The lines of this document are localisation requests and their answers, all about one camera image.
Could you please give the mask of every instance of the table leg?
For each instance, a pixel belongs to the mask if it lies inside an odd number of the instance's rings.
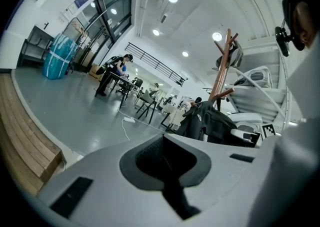
[[[164,124],[164,122],[166,121],[166,119],[169,117],[170,113],[168,112],[165,116],[165,118],[162,120],[162,122],[160,123],[162,126],[164,126],[165,128],[168,128],[167,125]]]
[[[125,89],[124,89],[124,94],[123,94],[123,96],[122,96],[122,100],[121,100],[121,103],[120,103],[120,107],[119,107],[119,109],[122,107],[122,104],[123,104],[123,102],[124,102],[124,99],[125,99],[125,96],[126,96],[126,92],[127,92],[127,85],[125,86]]]
[[[94,97],[96,97],[97,94],[99,94],[99,92],[100,92],[100,89],[99,89],[99,88],[101,88],[101,87],[107,82],[107,80],[110,78],[110,76],[111,76],[111,73],[110,73],[109,76],[104,80],[104,82],[102,83],[102,85],[100,85],[100,86],[96,89],[96,92],[95,92]]]
[[[151,117],[150,117],[150,121],[149,121],[149,124],[151,123],[151,120],[152,120],[152,117],[153,117],[153,115],[154,115],[154,112],[155,112],[155,109],[156,109],[156,103],[153,103],[154,104],[154,106],[153,106],[153,110],[152,110],[152,114],[151,114]]]
[[[128,86],[129,86],[129,89],[130,89],[130,88],[131,88],[131,85],[129,85],[129,83],[126,84],[126,87],[128,87]],[[130,91],[128,91],[128,93],[126,94],[125,100],[127,100],[128,95],[129,95],[129,92],[130,92]]]
[[[114,85],[113,85],[113,88],[110,91],[110,94],[115,89],[115,86],[118,84],[118,82],[119,82],[119,79],[114,81]]]

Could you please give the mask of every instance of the person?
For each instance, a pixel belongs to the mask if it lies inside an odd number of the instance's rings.
[[[106,69],[102,80],[100,82],[98,90],[98,94],[101,96],[106,96],[105,90],[107,87],[107,84],[110,82],[112,79],[112,76],[110,73],[117,74],[118,76],[124,75],[124,72],[122,71],[122,67],[125,65],[126,62],[132,62],[134,57],[132,54],[126,54],[124,57],[119,57],[116,59],[116,62],[113,62],[110,64],[110,66]]]
[[[154,83],[154,87],[149,88],[149,95],[152,99],[155,99],[158,94],[159,94],[159,84]]]
[[[131,83],[132,83],[132,84],[135,84],[137,81],[138,81],[138,78],[135,77],[135,78],[131,81]]]
[[[126,63],[124,63],[124,65],[122,66],[122,72],[125,73],[127,70],[127,66]],[[116,74],[118,74],[119,76],[121,75],[120,71],[118,69],[116,69]]]
[[[315,17],[312,16],[309,5],[305,0],[283,0],[284,20],[290,29],[294,46],[302,51],[306,46],[310,49],[318,29]]]
[[[144,87],[142,86],[138,92],[138,94],[136,95],[137,98],[139,98],[141,96],[141,94],[143,93],[144,91]]]
[[[190,110],[191,106],[194,106],[194,105],[200,103],[201,101],[202,101],[201,97],[197,97],[195,99],[195,101],[190,101],[189,99],[187,99],[182,103],[180,109],[184,110],[184,112],[187,112]]]

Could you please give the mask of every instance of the black chair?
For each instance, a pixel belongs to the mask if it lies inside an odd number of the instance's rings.
[[[156,105],[157,105],[157,102],[155,100],[153,100],[150,97],[150,95],[149,95],[149,91],[146,89],[144,94],[139,98],[139,99],[141,99],[143,101],[143,104],[141,105],[141,107],[136,112],[136,113],[138,113],[146,103],[149,104],[146,107],[146,109],[142,112],[142,114],[138,117],[138,120],[139,120],[145,112],[146,112],[145,116],[148,115],[149,108],[151,107],[151,105],[153,105],[153,110],[152,110],[152,114],[151,114],[151,117],[150,117],[150,120],[149,120],[149,124],[151,123],[151,120],[152,120],[152,117],[154,115],[154,112],[155,112],[155,109],[156,109]]]
[[[120,87],[121,89],[116,90],[115,93],[120,92],[121,94],[124,94],[124,92],[125,92],[125,90],[126,90],[126,93],[125,93],[126,96],[125,96],[125,99],[124,99],[124,100],[127,100],[128,95],[129,95],[129,92],[130,92],[131,89],[132,89],[132,85],[131,85],[131,84],[130,84],[130,85],[127,85],[127,84],[125,84],[125,83],[122,83],[122,84],[119,84],[119,87]]]

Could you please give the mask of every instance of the wooden slat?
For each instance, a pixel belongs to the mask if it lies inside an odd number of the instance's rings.
[[[24,131],[21,129],[18,123],[18,120],[16,119],[16,116],[14,115],[13,110],[10,106],[9,100],[6,96],[4,82],[1,82],[0,87],[1,87],[1,94],[2,94],[2,103],[4,104],[7,118],[9,119],[11,126],[15,131],[16,136],[19,138],[22,145],[25,147],[26,151],[40,164],[40,166],[42,166],[44,169],[47,169],[47,167],[50,164],[50,161],[39,152],[39,150],[32,144],[32,142],[26,136]]]
[[[12,178],[18,182],[22,188],[31,194],[36,195],[44,183],[28,168],[18,155],[8,137],[1,118],[0,139],[2,158],[4,159]]]
[[[62,158],[62,151],[61,149],[56,146],[52,141],[50,141],[44,133],[36,126],[36,124],[32,121],[32,119],[29,117],[28,113],[26,112],[25,108],[23,107],[22,103],[20,102],[20,99],[17,95],[17,92],[14,88],[14,84],[12,82],[12,79],[10,75],[4,75],[4,82],[6,86],[8,85],[10,94],[12,96],[12,103],[17,108],[18,112],[22,116],[25,123],[30,127],[32,132],[35,136],[44,144],[45,147],[47,147],[54,155],[59,155],[59,158]]]
[[[3,84],[3,78],[0,77],[0,85]],[[26,148],[23,146],[21,141],[19,140],[11,122],[9,121],[9,116],[7,114],[7,111],[5,109],[4,100],[3,100],[3,93],[0,93],[0,114],[3,121],[3,125],[5,127],[5,130],[11,140],[12,145],[16,149],[17,153],[20,155],[22,160],[25,162],[25,164],[32,170],[33,173],[37,177],[41,177],[41,175],[44,172],[44,168],[29,154],[29,152],[26,150]]]
[[[33,133],[33,131],[30,129],[30,127],[27,125],[25,120],[22,118],[20,112],[18,111],[18,108],[16,106],[16,102],[13,99],[12,93],[9,88],[9,83],[6,80],[6,78],[10,77],[4,77],[5,82],[5,93],[8,98],[8,103],[10,105],[10,108],[12,109],[12,112],[21,127],[22,131],[26,135],[26,137],[31,141],[31,143],[34,145],[34,147],[43,155],[45,158],[47,158],[49,161],[53,161],[55,159],[55,154],[52,153],[40,140],[39,138]]]

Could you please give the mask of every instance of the chair leg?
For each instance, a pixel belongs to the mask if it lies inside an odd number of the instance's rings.
[[[141,109],[142,109],[142,107],[145,105],[145,103],[143,103],[142,105],[141,105],[141,107],[138,109],[138,111],[136,112],[136,113],[138,113]]]
[[[155,112],[155,109],[156,109],[156,103],[153,103],[154,104],[154,106],[153,106],[153,110],[152,110],[152,114],[151,114],[151,117],[150,117],[150,120],[149,120],[149,124],[151,123],[151,120],[152,120],[152,117],[153,117],[153,115],[154,115],[154,112]]]
[[[142,113],[141,115],[138,117],[138,120],[142,117],[143,114],[145,114],[145,112],[149,109],[150,106],[148,106]]]

